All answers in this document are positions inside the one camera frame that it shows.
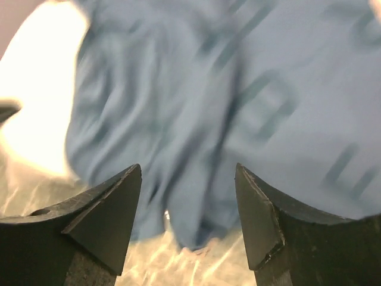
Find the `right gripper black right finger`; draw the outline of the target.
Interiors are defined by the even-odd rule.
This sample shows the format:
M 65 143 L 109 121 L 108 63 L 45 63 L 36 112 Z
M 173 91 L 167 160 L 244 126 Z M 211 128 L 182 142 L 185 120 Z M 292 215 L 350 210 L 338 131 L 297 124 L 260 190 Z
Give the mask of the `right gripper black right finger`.
M 248 266 L 258 285 L 380 284 L 380 216 L 352 220 L 308 206 L 236 166 Z

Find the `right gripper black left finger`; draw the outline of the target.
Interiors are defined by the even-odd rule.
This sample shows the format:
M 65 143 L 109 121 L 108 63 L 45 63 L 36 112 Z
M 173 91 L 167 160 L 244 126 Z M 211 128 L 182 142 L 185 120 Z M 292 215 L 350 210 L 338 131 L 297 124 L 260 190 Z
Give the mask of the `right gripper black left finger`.
M 142 175 L 104 183 L 28 216 L 1 219 L 2 285 L 114 285 L 123 272 Z

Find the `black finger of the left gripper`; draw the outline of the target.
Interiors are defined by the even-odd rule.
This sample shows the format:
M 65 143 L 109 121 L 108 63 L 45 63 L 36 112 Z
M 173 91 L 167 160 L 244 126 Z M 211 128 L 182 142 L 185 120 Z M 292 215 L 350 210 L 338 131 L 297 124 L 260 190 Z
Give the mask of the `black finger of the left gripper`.
M 22 108 L 19 101 L 1 100 L 0 102 L 0 122 L 4 123 L 10 117 L 18 113 Z

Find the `white pillow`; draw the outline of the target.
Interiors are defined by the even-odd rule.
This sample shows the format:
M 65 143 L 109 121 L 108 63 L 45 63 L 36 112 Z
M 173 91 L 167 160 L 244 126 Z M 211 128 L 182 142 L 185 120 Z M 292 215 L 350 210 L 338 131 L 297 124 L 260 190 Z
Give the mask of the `white pillow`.
M 21 23 L 1 59 L 1 103 L 18 107 L 1 127 L 1 146 L 9 158 L 52 177 L 75 178 L 64 141 L 88 25 L 73 1 L 44 1 Z

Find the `blue cartoon mouse pillowcase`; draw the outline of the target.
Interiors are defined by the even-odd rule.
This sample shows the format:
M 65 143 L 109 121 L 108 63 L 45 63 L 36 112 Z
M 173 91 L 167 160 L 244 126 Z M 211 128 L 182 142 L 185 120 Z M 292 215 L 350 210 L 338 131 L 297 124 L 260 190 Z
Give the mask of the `blue cartoon mouse pillowcase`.
M 238 222 L 243 164 L 317 209 L 380 212 L 380 21 L 369 1 L 76 1 L 67 160 L 98 185 L 138 163 L 132 231 L 202 248 Z

